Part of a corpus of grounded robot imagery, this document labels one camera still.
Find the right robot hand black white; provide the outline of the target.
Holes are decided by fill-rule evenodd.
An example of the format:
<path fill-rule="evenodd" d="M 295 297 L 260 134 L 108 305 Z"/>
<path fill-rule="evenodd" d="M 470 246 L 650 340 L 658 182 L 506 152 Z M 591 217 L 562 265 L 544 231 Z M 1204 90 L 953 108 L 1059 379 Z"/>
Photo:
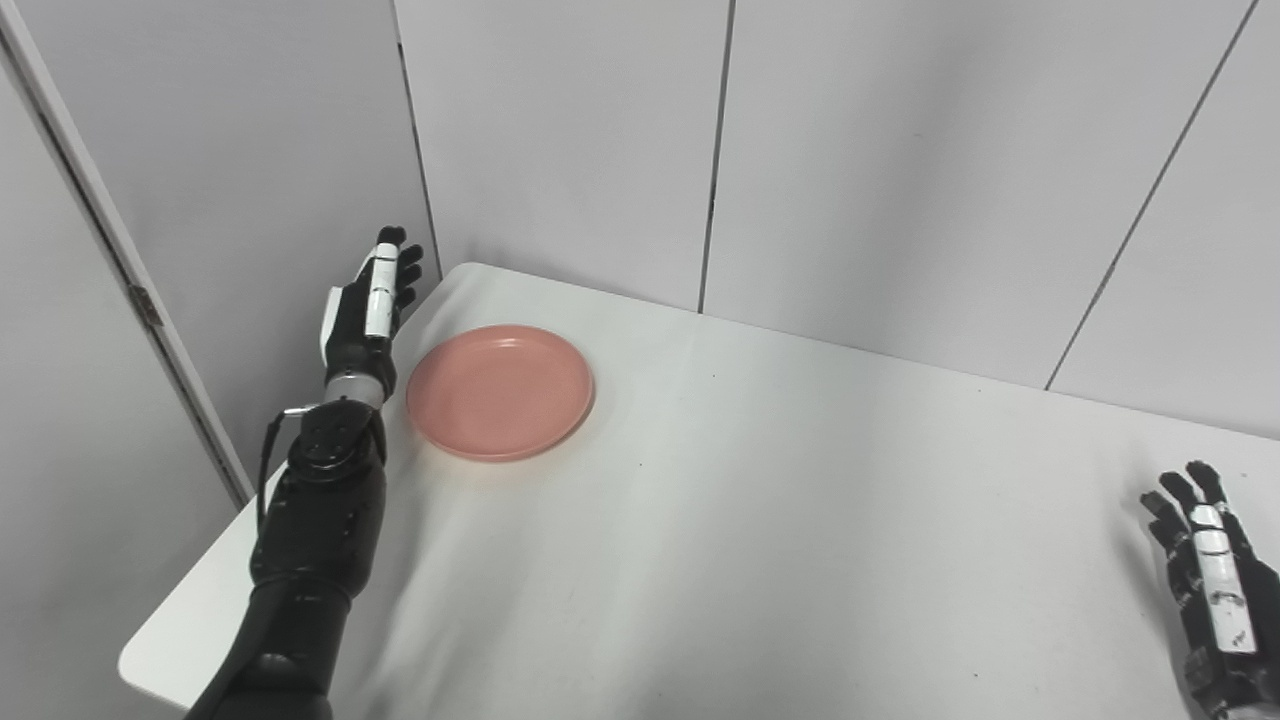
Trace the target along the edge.
<path fill-rule="evenodd" d="M 1279 579 L 1256 552 L 1217 470 L 1192 460 L 1139 497 L 1164 551 L 1188 652 L 1181 675 L 1208 719 L 1279 715 Z"/>

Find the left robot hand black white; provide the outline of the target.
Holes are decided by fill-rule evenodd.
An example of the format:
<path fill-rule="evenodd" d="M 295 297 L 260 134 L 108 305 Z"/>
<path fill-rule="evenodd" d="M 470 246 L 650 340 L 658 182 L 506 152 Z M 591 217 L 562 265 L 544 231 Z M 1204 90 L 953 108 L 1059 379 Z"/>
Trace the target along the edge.
<path fill-rule="evenodd" d="M 416 300 L 425 251 L 407 242 L 399 225 L 383 227 L 356 277 L 332 287 L 320 333 L 325 382 L 365 375 L 393 395 L 397 382 L 392 345 L 403 311 Z"/>

